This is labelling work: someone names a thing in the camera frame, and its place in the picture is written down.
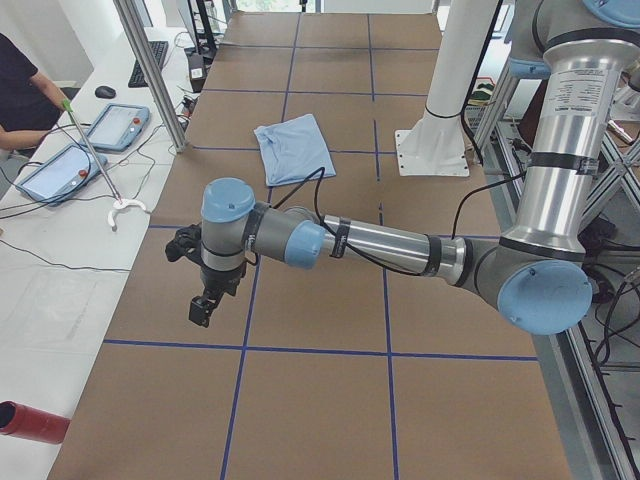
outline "table surface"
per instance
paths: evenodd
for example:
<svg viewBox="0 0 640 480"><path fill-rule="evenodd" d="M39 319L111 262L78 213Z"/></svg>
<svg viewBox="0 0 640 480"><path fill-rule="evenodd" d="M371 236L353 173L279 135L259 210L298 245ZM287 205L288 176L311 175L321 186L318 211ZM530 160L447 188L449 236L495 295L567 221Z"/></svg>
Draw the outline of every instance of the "table surface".
<svg viewBox="0 0 640 480"><path fill-rule="evenodd" d="M162 74L174 105L184 95L179 87L191 89L186 57L180 48L188 37L176 38L181 31L147 30L150 40L169 41ZM129 43L122 35L72 102L78 119L86 123L110 102L150 108L150 122L133 146L122 154L107 155L110 166L137 148L162 123L149 89L127 87L133 62ZM115 88L117 96L113 100L96 98L93 92L99 85ZM60 124L68 122L63 115ZM77 132L67 131L78 138ZM46 161L70 142L64 133L53 133L32 161ZM170 147L166 130L160 128L142 149L142 153L156 161L139 195L149 209L155 208L173 163L174 150ZM133 154L125 165L113 166L109 173L121 194L131 197L150 166L149 159ZM22 176L31 168L25 168ZM106 182L98 176L78 197L88 199L108 194ZM26 203L29 200L11 188L0 202L0 217L33 208L31 205L7 210ZM73 201L14 218L0 218L0 228L4 230L0 239L56 263L128 270L150 216L139 209L121 213L116 217L118 231L114 233L106 221L112 204L112 198ZM128 274L54 268L4 244L0 244L0 263L0 398L71 417ZM15 480L46 478L59 450L59 446L12 437L0 441L2 476Z"/></svg>
<svg viewBox="0 0 640 480"><path fill-rule="evenodd" d="M51 480L570 478L530 337L468 292L346 259L311 272L263 259L203 329L186 320L197 267L163 258L212 179L242 178L260 200L289 191L264 186L253 129L305 113L338 173L321 211L450 232L482 169L401 177L394 152L440 39L428 15L234 16ZM487 192L459 231L497 238Z"/></svg>

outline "blue joint cap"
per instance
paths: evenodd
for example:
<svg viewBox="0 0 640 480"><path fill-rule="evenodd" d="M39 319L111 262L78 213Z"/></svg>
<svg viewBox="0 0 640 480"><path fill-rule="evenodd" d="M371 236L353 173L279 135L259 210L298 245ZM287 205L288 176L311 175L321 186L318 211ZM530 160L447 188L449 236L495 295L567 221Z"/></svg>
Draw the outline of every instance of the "blue joint cap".
<svg viewBox="0 0 640 480"><path fill-rule="evenodd" d="M324 242L324 228L311 220L300 223L291 233L284 250L284 261L292 267L313 268Z"/></svg>
<svg viewBox="0 0 640 480"><path fill-rule="evenodd" d="M253 189L238 178L218 178L204 189L202 218L229 223L248 215L256 204Z"/></svg>
<svg viewBox="0 0 640 480"><path fill-rule="evenodd" d="M529 333L553 335L582 320L591 295L591 284L579 267L543 260L509 277L498 294L498 311Z"/></svg>
<svg viewBox="0 0 640 480"><path fill-rule="evenodd" d="M637 0L582 0L585 7L603 22L622 28L640 28Z"/></svg>
<svg viewBox="0 0 640 480"><path fill-rule="evenodd" d="M532 60L509 58L509 73L520 79L546 80L551 76L549 65Z"/></svg>

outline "red can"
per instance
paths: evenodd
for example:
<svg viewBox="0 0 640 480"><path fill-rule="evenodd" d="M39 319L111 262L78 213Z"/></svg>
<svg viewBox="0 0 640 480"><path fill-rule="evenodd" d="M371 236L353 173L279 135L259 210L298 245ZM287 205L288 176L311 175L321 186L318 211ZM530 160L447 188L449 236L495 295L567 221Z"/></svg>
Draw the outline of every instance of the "red can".
<svg viewBox="0 0 640 480"><path fill-rule="evenodd" d="M45 443L62 443L70 420L15 402L0 403L0 434Z"/></svg>

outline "warning label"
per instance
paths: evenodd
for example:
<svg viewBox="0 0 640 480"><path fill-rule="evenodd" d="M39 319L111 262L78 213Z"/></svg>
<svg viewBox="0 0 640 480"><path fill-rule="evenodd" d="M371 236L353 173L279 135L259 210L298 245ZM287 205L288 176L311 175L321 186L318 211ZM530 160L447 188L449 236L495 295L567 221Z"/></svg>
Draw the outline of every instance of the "warning label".
<svg viewBox="0 0 640 480"><path fill-rule="evenodd" d="M609 108L604 100L610 100L616 83L617 75L610 70L584 69L554 73L549 78L541 116L602 116L604 121Z"/></svg>

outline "computer mouse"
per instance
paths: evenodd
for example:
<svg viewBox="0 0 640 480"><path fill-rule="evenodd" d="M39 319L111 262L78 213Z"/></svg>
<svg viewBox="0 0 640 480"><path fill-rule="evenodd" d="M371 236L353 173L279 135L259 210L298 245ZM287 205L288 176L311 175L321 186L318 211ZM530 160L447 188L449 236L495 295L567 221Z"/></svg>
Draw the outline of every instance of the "computer mouse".
<svg viewBox="0 0 640 480"><path fill-rule="evenodd" d="M107 85L100 85L96 88L95 94L98 98L113 98L116 96L116 91Z"/></svg>

